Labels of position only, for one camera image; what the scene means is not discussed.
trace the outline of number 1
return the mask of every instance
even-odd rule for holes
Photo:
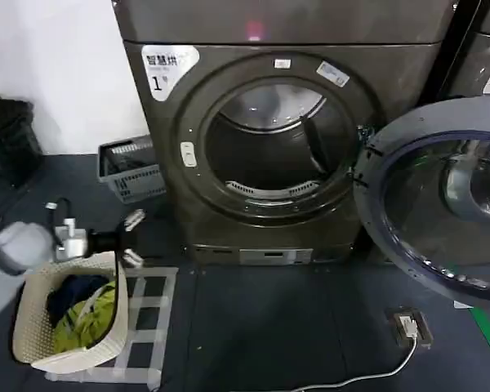
[[[157,77],[155,77],[155,76],[153,76],[153,80],[154,80],[154,84],[156,85],[156,86],[154,87],[154,90],[155,90],[155,91],[161,91],[162,89],[160,88],[160,85],[158,84],[158,78],[157,78]]]

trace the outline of gray plastic basket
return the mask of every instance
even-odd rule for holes
[[[125,204],[166,191],[150,136],[101,145],[98,149],[98,178]]]

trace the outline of open dryer door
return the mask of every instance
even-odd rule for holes
[[[447,100],[384,127],[354,169],[376,245],[404,272],[490,305],[490,97]]]

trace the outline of laundry basket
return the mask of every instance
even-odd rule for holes
[[[116,304],[108,331],[88,347],[54,354],[53,329],[46,311],[47,295],[70,274],[115,277]],[[114,252],[65,263],[47,263],[28,273],[16,315],[12,350],[15,358],[46,372],[66,374],[93,368],[116,357],[127,339],[127,281]]]
[[[101,145],[98,149],[98,178],[125,204],[166,191],[150,136]]]

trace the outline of dark blue clothing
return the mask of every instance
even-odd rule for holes
[[[47,296],[46,309],[52,327],[78,302],[88,299],[96,290],[109,283],[101,275],[69,275],[61,286]]]

